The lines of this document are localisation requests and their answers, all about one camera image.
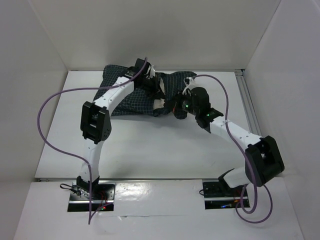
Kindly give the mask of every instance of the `white table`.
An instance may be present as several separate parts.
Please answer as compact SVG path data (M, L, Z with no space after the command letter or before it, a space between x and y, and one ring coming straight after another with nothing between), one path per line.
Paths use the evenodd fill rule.
M67 212L70 193L60 183L31 184L15 240L303 240L280 177L267 183L273 213L261 224L245 223L235 209L205 210L201 180L155 180L118 182L114 211L96 214L88 225L87 212ZM270 207L263 187L258 194L256 213L246 216L252 221ZM248 195L252 204L252 185Z
M70 71L65 89L98 87L102 71ZM219 78L229 95L229 118L249 129L234 72L196 72ZM197 78L210 95L212 107L225 112L226 99L211 78ZM48 141L58 148L82 155L80 130L82 105L96 91L68 92L60 97ZM104 143L99 172L102 179L205 179L217 178L241 167L244 159L233 143L201 129L194 117L178 120L172 114L160 117L118 116L111 118L112 132ZM35 174L42 179L75 179L82 162L44 147Z

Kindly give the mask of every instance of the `white wall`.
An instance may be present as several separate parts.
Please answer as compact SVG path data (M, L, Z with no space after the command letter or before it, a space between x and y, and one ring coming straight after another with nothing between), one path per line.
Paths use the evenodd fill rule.
M245 68L280 0L31 0L71 70Z
M14 237L44 146L38 109L67 69L27 0L0 3L0 233ZM43 113L47 134L56 103Z
M277 139L306 240L319 239L320 7L282 0L245 70L264 135Z

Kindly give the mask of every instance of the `cable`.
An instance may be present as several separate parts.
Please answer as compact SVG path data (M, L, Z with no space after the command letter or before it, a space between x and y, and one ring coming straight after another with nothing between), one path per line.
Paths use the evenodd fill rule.
M244 159L245 159L245 162L249 168L249 171L250 171L250 174L251 174L251 179L252 179L252 183L253 183L253 190L254 190L254 201L253 201L253 207L251 208L251 210L247 211L245 209L245 206L244 206L244 193L245 193L245 190L247 188L247 186L244 186L243 189L242 189L242 192L241 192L241 196L240 196L240 205L241 205L241 208L242 210L246 213L246 214L252 214L256 208L257 208L257 204L258 204L258 188L257 188L257 181L256 181L256 177L254 175L254 170L251 166L251 163L245 153L245 151L242 149L242 147L240 146L240 144L238 143L238 141L234 138L234 136L231 134L230 132L230 129L229 129L229 124L228 124L228 114L229 114L229 96L228 96L228 93L227 93L227 90L225 88L225 86L223 85L223 83L216 77L214 76L211 76L211 75L208 75L208 74L199 74L199 75L196 75L194 76L193 78L199 78L199 77L208 77L208 78L212 78L214 80L216 80L220 86L222 87L223 91L224 91L224 95L225 95L225 100L226 100L226 107L225 107L225 127L226 127L226 131L229 135L229 137L231 138L231 140L235 143L235 145L239 148L240 152L242 153ZM271 194L269 192L269 189L267 188L267 186L264 186L266 191L268 192L268 195L269 195L269 198L270 198L270 211L269 211L269 214L262 220L260 221L250 221L250 220L247 220L245 219L244 217L242 217L239 212L238 212L238 209L236 207L236 213L238 214L238 216L246 221L247 223L251 223L251 224L259 224L259 223L262 223L264 221L266 221L271 213L272 213L272 210L273 210L273 201L272 201L272 197L271 197Z
M90 163L82 156L79 156L79 155L76 155L76 154L73 154L71 152L67 152L67 151L64 151L64 150L61 150L55 146L53 146L50 142L47 141L46 137L44 136L42 130L41 130L41 126L40 126L40 117L41 117L41 113L44 109L44 107L46 106L46 104L54 97L58 96L58 95L61 95L61 94L64 94L64 93L68 93L68 92L74 92L74 91L79 91L79 90L101 90L101 89L104 89L104 90L109 90L109 89L115 89L115 88L119 88L131 81L133 81L134 79L136 79L137 76L139 76L143 69L145 68L145 66L147 65L147 61L148 61L148 58L145 57L144 58L144 64L142 66L142 68L139 70L139 72L134 75L131 79L129 79L128 81L124 82L124 83L121 83L119 85L114 85L114 86L104 86L104 87L80 87L80 88L72 88L72 89L67 89L67 90L62 90L62 91L59 91L59 92L56 92L55 94L51 95L50 97L48 97L44 103L41 105L40 109L39 109L39 112L38 112L38 115L37 115L37 118L36 118L36 125L37 125L37 128L38 128L38 132L42 138L42 140L49 146L51 147L52 149L56 150L57 152L59 153L62 153L62 154L66 154L66 155L69 155L69 156L72 156L72 157L75 157L75 158L78 158L78 159L81 159L82 161L84 161L87 166L88 166L88 170L89 170L89 179L90 179L90 182L89 182L89 220L88 220L88 224L90 225L91 223L91 219L92 217L96 214L97 210L99 210L99 208L97 210L94 211L94 213L92 213L92 170L91 170L91 166L90 166Z

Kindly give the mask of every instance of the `folded garment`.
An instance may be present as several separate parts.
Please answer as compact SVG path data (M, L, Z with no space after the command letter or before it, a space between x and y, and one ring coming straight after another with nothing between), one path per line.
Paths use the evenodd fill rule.
M107 65L103 70L103 81L100 87L112 86L118 79L118 77L127 69L125 66L119 65ZM188 77L194 77L196 74L192 71L177 71L171 74L166 74L163 72L156 72L157 79L161 81L164 86L164 101L154 100L147 97L145 90L136 88L132 93L130 93L126 98L124 98L121 103L114 109L112 116L120 115L150 115L157 117L159 115L167 115L170 110L163 106L163 102L171 100L178 91L182 91L186 84L184 79ZM93 100L100 98L105 94L105 89L100 89L94 96ZM182 110L176 110L174 116L177 119L185 119L187 113Z

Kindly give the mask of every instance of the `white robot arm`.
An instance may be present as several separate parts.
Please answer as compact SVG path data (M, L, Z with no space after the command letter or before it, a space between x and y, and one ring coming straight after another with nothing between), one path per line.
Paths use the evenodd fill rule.
M128 68L114 85L120 85L137 74L142 68L142 62L143 60L138 59L135 67ZM149 92L158 91L155 80L155 71L148 63L141 76L134 81L110 89L94 102L86 102L83 105L80 128L85 138L84 157L91 165L93 192L99 182L101 149L111 132L110 116L113 110L135 88L147 89ZM164 105L165 108L173 112L176 109L182 109L194 115L201 128L230 142L231 139L226 128L227 121L230 132L245 151L251 163L258 187L263 186L284 170L278 146L272 137L263 138L226 120L221 112L211 107L209 95L203 87L198 86L193 78L188 78L185 81L187 81L185 89L182 92L177 92L172 100L167 101ZM87 191L89 181L88 165L84 163L77 178L77 185ZM224 188L232 189L249 184L251 174L246 164L244 167L227 171L219 177L219 181Z

